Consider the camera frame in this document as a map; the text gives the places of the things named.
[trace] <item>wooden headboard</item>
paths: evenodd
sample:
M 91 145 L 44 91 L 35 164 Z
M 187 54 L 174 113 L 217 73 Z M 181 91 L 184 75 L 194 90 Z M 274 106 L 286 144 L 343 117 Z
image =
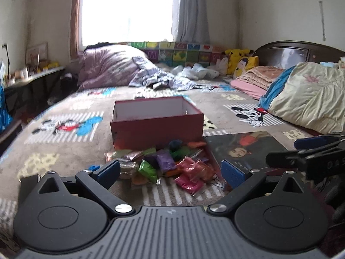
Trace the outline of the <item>wooden headboard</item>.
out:
M 338 62 L 345 52 L 330 46 L 300 41 L 278 41 L 258 48 L 259 64 L 288 69 L 299 62 Z

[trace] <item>stuffed toy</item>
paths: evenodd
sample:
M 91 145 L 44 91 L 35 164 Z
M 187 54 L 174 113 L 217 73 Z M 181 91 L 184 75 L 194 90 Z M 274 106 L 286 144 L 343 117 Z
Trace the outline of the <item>stuffed toy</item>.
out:
M 245 50 L 226 50 L 225 54 L 229 56 L 229 65 L 228 65 L 228 75 L 232 75 L 237 67 L 237 64 L 241 60 L 242 57 L 244 57 L 246 54 L 249 54 L 250 50 L 245 49 Z
M 236 79 L 245 74 L 251 68 L 259 66 L 259 57 L 242 57 L 237 64 L 233 78 Z

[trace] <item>blue blanket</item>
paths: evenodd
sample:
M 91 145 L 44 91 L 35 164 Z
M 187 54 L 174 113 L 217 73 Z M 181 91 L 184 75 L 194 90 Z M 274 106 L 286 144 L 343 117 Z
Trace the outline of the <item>blue blanket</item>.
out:
M 266 94 L 260 97 L 259 107 L 268 110 L 272 100 L 275 99 L 277 95 L 279 95 L 284 89 L 285 83 L 295 67 L 296 66 L 292 66 L 291 68 L 286 69 L 282 74 L 279 75 L 279 77 L 270 85 Z

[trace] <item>blue gripper pad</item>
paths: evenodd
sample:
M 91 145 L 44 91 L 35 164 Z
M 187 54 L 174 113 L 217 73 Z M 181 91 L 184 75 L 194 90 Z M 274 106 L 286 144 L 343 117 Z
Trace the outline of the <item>blue gripper pad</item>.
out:
M 251 175 L 249 172 L 245 173 L 239 170 L 226 160 L 221 162 L 220 172 L 222 177 L 228 182 L 232 189 L 235 189 L 237 186 L 241 185 Z
M 101 166 L 100 169 L 92 173 L 92 178 L 101 184 L 104 188 L 109 189 L 120 177 L 121 165 L 118 160 L 113 160 Z
M 318 147 L 326 146 L 327 144 L 339 141 L 339 137 L 336 136 L 316 136 L 309 138 L 297 139 L 294 143 L 294 147 L 297 150 L 302 149 L 315 149 Z

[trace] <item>book cover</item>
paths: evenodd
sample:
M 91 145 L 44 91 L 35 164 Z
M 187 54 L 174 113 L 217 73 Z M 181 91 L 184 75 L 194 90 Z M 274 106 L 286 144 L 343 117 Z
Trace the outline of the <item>book cover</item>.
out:
M 266 165 L 266 155 L 287 151 L 267 131 L 211 135 L 205 140 L 219 166 L 223 160 L 227 160 L 243 172 L 251 169 L 269 172 L 272 168 Z

